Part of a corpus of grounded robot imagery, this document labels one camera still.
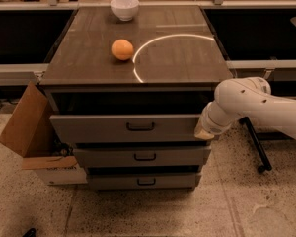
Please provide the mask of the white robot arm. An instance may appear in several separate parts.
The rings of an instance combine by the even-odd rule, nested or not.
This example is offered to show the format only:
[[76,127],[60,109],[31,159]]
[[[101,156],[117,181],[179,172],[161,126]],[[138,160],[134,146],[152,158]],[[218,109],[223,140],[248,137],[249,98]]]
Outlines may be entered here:
[[271,95],[260,77],[228,79],[214,91],[214,100],[203,109],[194,136],[210,140],[244,117],[257,119],[296,140],[296,100]]

